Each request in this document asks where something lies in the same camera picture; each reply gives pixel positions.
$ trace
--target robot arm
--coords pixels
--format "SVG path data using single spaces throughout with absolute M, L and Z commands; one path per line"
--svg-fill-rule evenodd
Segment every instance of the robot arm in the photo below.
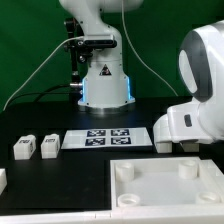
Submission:
M 122 38 L 118 30 L 100 17 L 101 11 L 121 12 L 122 0 L 59 1 L 82 27 L 84 38 L 78 41 L 78 46 L 91 48 L 88 73 L 83 79 L 83 98 L 78 102 L 80 110 L 93 113 L 128 110 L 135 100 L 130 96 L 129 78 L 123 72 Z M 125 10 L 134 10 L 142 2 L 125 0 Z
M 100 12 L 121 12 L 122 0 L 59 0 L 81 25 L 85 36 L 110 34 Z M 143 0 L 125 0 L 125 11 L 138 8 Z
M 224 22 L 188 33 L 180 48 L 179 71 L 193 96 L 190 103 L 168 108 L 153 127 L 159 152 L 174 143 L 210 144 L 224 140 Z

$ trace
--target white cable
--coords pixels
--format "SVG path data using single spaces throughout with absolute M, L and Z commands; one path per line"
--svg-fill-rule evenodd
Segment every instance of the white cable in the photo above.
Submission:
M 136 52 L 130 38 L 129 38 L 129 35 L 128 35 L 128 32 L 127 32 L 127 28 L 126 28 L 126 25 L 125 25 L 125 18 L 124 18 L 124 1 L 125 0 L 122 0 L 122 22 L 123 22 L 123 27 L 124 27 L 124 32 L 125 32 L 125 35 L 126 35 L 126 38 L 128 40 L 128 43 L 132 49 L 132 51 L 134 52 L 135 56 L 138 58 L 138 60 L 149 70 L 151 71 L 154 75 L 157 76 L 157 78 L 159 78 L 162 82 L 164 82 L 172 91 L 173 93 L 178 96 L 177 92 L 174 90 L 174 88 L 165 80 L 163 79 L 157 72 L 155 72 L 153 69 L 151 69 L 148 65 L 146 65 L 146 63 L 141 59 L 141 57 L 139 56 L 139 54 Z
M 50 58 L 58 51 L 58 49 L 63 46 L 65 43 L 71 41 L 71 40 L 78 40 L 81 39 L 83 37 L 73 37 L 70 39 L 67 39 L 65 41 L 63 41 L 61 44 L 58 45 L 58 47 L 55 48 L 55 50 L 47 57 L 47 59 L 30 75 L 30 77 L 9 97 L 9 99 L 7 100 L 7 102 L 5 103 L 5 106 L 3 108 L 3 111 L 7 108 L 8 103 L 10 102 L 10 100 L 19 92 L 21 91 L 21 89 L 24 88 L 24 86 L 34 77 L 34 75 L 36 75 L 36 73 L 50 60 Z

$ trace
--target black cable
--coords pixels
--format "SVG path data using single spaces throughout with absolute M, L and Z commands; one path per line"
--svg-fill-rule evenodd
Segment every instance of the black cable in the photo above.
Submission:
M 70 87 L 70 85 L 65 84 L 65 85 L 57 85 L 57 86 L 53 86 L 47 90 L 45 90 L 44 92 L 42 92 L 35 100 L 34 102 L 38 102 L 44 95 L 46 95 L 47 93 L 54 91 L 56 89 L 60 89 L 60 88 L 67 88 Z
M 14 98 L 12 98 L 10 101 L 9 101 L 9 103 L 8 103 L 8 105 L 7 105 L 7 107 L 13 102 L 13 101 L 15 101 L 15 100 L 17 100 L 18 98 L 21 98 L 21 97 L 24 97 L 24 96 L 32 96 L 32 95 L 42 95 L 43 94 L 43 92 L 40 92 L 40 93 L 26 93 L 26 94 L 22 94 L 22 95 L 19 95 L 19 96 L 16 96 L 16 97 L 14 97 Z M 69 94 L 69 92 L 68 93 L 49 93 L 49 92 L 46 92 L 46 93 L 44 93 L 44 95 L 66 95 L 66 94 Z

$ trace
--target black panel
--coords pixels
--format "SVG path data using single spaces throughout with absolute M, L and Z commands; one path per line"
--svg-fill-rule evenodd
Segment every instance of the black panel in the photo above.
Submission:
M 184 121 L 187 127 L 192 127 L 192 122 L 191 122 L 191 115 L 185 115 L 184 116 Z
M 198 101 L 205 102 L 212 97 L 213 89 L 207 52 L 200 35 L 195 31 L 189 32 L 182 43 L 180 52 L 182 50 L 184 50 L 187 54 L 189 64 L 198 88 L 195 93 L 190 92 L 190 94 L 193 95 L 193 97 L 195 97 Z

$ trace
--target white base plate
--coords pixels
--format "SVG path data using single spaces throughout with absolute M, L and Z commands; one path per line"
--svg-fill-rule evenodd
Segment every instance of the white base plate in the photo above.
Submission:
M 146 128 L 67 131 L 62 149 L 151 146 Z

